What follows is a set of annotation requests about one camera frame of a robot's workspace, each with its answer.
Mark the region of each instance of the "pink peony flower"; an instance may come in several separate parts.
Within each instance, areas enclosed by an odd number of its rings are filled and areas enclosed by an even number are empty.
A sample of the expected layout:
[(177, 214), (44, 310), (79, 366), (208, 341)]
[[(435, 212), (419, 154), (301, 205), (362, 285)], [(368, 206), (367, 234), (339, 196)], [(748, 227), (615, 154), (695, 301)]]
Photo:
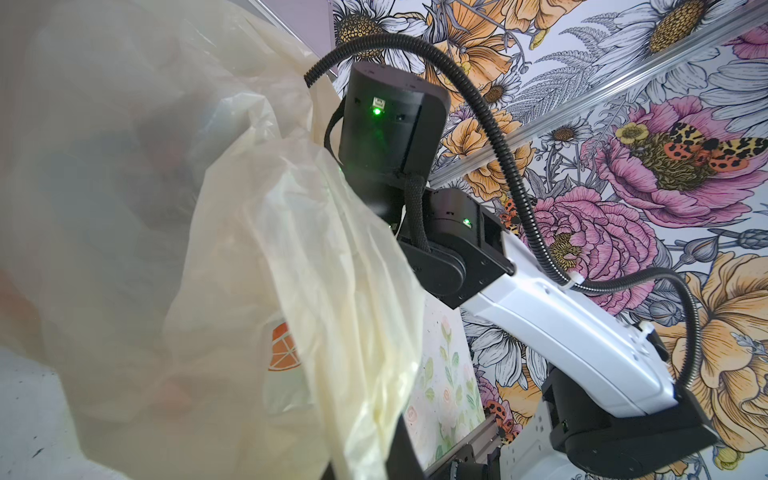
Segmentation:
[[(650, 104), (648, 112), (632, 110), (629, 121), (644, 125), (649, 135), (634, 144), (622, 144), (613, 137), (597, 148), (594, 161), (600, 178), (611, 182), (616, 195), (662, 227), (702, 227), (730, 222), (749, 212), (741, 201), (753, 195), (750, 188), (768, 180), (768, 172), (758, 170), (768, 161), (768, 154), (750, 159), (742, 170), (716, 173), (706, 166), (672, 161), (663, 151), (670, 140), (667, 133), (678, 121), (694, 126), (706, 138), (727, 141), (743, 136), (743, 132), (726, 131), (729, 120), (713, 120), (713, 110), (702, 108), (693, 96)], [(584, 142), (583, 158), (595, 141)]]
[[(554, 258), (568, 271), (589, 280), (612, 280), (642, 270), (656, 257), (655, 233), (640, 213), (600, 194), (576, 187), (562, 197), (539, 200), (534, 215)], [(653, 282), (592, 300), (611, 315), (635, 308)]]
[(768, 58), (768, 23), (749, 30), (725, 45), (733, 45), (733, 53), (738, 58)]
[(489, 402), (501, 402), (502, 398), (498, 394), (498, 390), (492, 385), (484, 376), (477, 376), (478, 390), (480, 390), (480, 401), (482, 406), (487, 407)]

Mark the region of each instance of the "translucent plastic bag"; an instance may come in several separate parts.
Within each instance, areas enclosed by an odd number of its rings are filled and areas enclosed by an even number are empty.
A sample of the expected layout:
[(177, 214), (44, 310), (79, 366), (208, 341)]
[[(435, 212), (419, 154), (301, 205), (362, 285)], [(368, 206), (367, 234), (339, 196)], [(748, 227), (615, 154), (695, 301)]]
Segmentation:
[[(0, 341), (57, 369), (84, 453), (137, 480), (385, 478), (423, 292), (319, 145), (316, 58), (226, 2), (1, 9)], [(272, 372), (282, 322), (301, 367)]]

